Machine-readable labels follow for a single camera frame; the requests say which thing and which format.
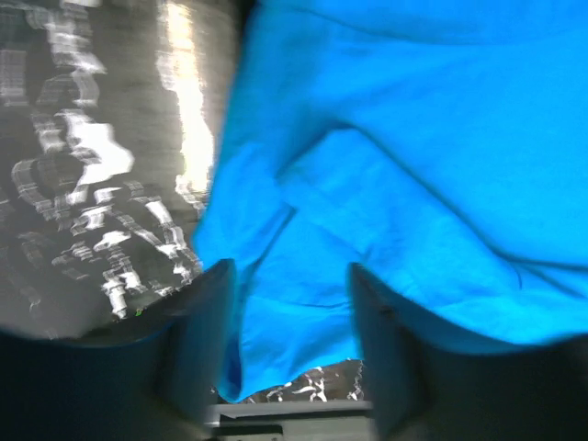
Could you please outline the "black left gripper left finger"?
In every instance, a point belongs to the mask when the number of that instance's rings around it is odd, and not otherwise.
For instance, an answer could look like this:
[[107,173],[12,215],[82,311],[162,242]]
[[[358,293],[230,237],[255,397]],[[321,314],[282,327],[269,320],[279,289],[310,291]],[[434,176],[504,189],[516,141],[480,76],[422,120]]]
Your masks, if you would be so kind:
[[221,372],[235,263],[79,339],[1,334],[4,440],[200,440]]

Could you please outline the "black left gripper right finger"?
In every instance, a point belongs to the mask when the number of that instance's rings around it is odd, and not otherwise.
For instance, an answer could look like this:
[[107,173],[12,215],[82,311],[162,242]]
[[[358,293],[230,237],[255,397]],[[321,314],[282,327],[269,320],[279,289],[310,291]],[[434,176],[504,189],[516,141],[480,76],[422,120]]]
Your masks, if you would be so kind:
[[363,266],[349,292],[382,440],[584,440],[587,342],[513,345],[391,290]]

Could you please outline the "blue t shirt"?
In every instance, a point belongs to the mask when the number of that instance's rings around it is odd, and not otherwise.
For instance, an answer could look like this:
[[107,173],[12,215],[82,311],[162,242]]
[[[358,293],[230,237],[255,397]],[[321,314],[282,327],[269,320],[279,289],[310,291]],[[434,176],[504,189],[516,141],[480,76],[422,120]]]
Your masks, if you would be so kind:
[[477,334],[586,333],[584,1],[260,1],[221,141],[224,400],[360,357],[354,262]]

